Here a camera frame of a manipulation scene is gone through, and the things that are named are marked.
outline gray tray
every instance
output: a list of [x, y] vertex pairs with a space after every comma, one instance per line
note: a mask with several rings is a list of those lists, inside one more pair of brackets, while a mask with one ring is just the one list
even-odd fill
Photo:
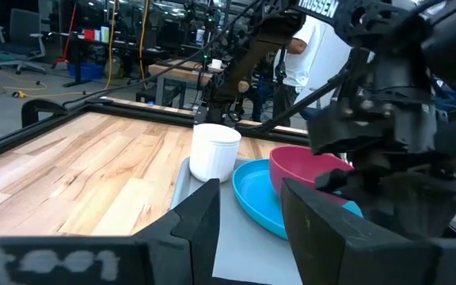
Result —
[[[235, 169], [247, 162], [238, 159]], [[189, 171], [189, 158], [182, 162], [172, 199], [175, 207], [203, 182]], [[231, 179], [221, 184], [221, 221], [214, 277], [254, 283], [302, 284], [287, 241], [254, 222], [241, 208]]]

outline pink bowl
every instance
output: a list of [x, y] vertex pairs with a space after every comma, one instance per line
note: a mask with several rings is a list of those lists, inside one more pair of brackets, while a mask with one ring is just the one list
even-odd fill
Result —
[[[283, 178], [294, 178], [313, 191], [314, 180], [334, 169], [351, 170], [348, 163], [331, 154], [313, 155], [308, 147], [280, 146], [270, 152], [270, 178], [277, 195], [281, 192]], [[344, 204], [345, 199], [325, 194], [333, 202]]]

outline man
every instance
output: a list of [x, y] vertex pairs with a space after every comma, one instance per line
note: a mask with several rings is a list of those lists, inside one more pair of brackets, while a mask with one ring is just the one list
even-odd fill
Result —
[[[293, 39], [291, 39], [287, 47], [287, 53], [284, 56], [286, 78], [274, 93], [274, 108], [272, 111], [274, 118], [289, 109], [294, 104], [297, 96], [306, 87], [309, 81], [309, 71], [313, 65], [319, 43], [320, 21], [307, 16], [302, 28], [293, 35]], [[277, 55], [275, 55], [274, 69], [279, 63], [280, 52], [278, 51]], [[284, 127], [290, 127], [290, 124], [290, 119], [281, 123]]]

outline blue plate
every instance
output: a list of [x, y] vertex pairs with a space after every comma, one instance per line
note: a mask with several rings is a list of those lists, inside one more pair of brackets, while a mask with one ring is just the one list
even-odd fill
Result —
[[[233, 176], [235, 196], [244, 211], [263, 228], [287, 239], [279, 197], [270, 181], [268, 159], [250, 161], [235, 170]], [[355, 202], [343, 208], [362, 217]]]

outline blue chair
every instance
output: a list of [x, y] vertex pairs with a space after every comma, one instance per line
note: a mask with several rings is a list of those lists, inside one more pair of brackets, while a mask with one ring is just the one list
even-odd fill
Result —
[[12, 9], [9, 23], [9, 42], [5, 40], [0, 26], [0, 51], [13, 55], [18, 60], [0, 63], [3, 66], [17, 67], [17, 74], [23, 68], [32, 68], [45, 73], [45, 69], [30, 60], [45, 56], [42, 41], [41, 19], [39, 13], [22, 9]]

